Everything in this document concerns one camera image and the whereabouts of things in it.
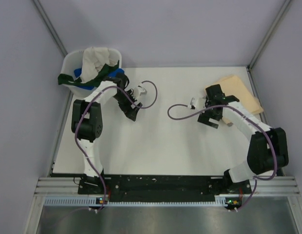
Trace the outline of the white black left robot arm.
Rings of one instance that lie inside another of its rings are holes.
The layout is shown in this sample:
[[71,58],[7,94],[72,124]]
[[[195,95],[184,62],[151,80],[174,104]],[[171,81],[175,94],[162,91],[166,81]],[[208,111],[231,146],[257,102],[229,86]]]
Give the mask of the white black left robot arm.
[[129,79],[124,74],[104,77],[89,96],[73,103],[71,129],[75,134],[75,143],[84,156],[82,182],[89,184],[89,188],[97,194],[103,192],[106,186],[98,151],[99,137],[103,131],[102,106],[114,98],[125,116],[136,121],[138,111],[143,106],[141,97],[147,93],[142,84],[126,91],[128,83]]

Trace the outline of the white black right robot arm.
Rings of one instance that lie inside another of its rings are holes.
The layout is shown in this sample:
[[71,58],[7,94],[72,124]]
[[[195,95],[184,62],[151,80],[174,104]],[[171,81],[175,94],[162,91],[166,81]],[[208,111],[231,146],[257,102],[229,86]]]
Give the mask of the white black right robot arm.
[[272,128],[250,113],[234,95],[226,96],[219,84],[206,88],[206,111],[199,114],[198,122],[218,128],[212,120],[227,118],[249,141],[246,159],[224,171],[222,186],[228,193],[239,189],[242,182],[272,171],[289,163],[284,129]]

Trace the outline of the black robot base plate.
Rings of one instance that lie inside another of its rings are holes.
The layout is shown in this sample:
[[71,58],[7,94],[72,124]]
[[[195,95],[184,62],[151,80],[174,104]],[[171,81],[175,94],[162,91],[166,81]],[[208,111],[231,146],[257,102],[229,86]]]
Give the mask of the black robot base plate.
[[223,176],[109,175],[98,186],[79,182],[78,194],[108,196],[109,201],[214,201],[216,195],[250,194],[249,180],[233,184]]

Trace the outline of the cream yellow t shirt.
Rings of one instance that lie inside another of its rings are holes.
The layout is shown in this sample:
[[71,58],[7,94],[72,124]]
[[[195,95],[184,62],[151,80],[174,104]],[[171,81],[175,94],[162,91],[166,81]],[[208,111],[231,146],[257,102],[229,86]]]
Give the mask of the cream yellow t shirt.
[[239,76],[230,75],[223,77],[213,85],[216,84],[221,86],[226,96],[235,96],[250,113],[256,115],[264,112],[259,100],[251,94]]

